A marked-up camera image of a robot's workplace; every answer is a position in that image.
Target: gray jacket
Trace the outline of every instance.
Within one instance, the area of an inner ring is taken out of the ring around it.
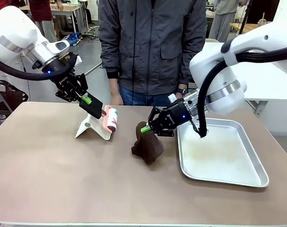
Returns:
[[[205,9],[206,0],[156,0],[154,9],[151,0],[99,0],[103,66],[119,69],[119,84],[129,90],[134,83],[147,95],[176,91],[188,84],[189,62],[204,46]]]

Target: wristwatch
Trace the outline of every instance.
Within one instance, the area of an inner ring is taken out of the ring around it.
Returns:
[[[186,94],[186,91],[187,91],[186,89],[181,89],[181,88],[177,89],[177,92],[181,93],[183,96]]]

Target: black bag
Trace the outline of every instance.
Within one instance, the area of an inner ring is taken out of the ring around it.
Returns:
[[[5,91],[0,91],[0,93],[11,107],[12,111],[14,111],[22,102],[26,102],[29,98],[25,92],[19,90],[5,80],[0,79],[0,85],[3,85],[6,89]],[[0,110],[8,109],[4,103],[0,103]]]

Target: white stand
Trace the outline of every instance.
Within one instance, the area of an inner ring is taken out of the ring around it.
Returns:
[[[82,121],[75,138],[77,138],[79,135],[81,135],[84,131],[86,131],[88,128],[92,128],[95,132],[97,132],[104,140],[109,140],[111,137],[111,134],[106,132],[102,127],[102,120],[96,119],[95,117],[88,114],[85,120]]]

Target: jacket pocket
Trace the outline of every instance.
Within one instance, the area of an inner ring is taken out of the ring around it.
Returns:
[[[181,66],[181,44],[161,45],[160,74],[159,79],[165,85],[174,86],[178,82],[179,70]]]
[[[140,45],[121,45],[119,47],[120,51],[120,78],[122,79],[131,79],[132,78],[132,66],[133,58],[135,58],[134,66],[137,68],[138,65],[138,56],[140,52]]]

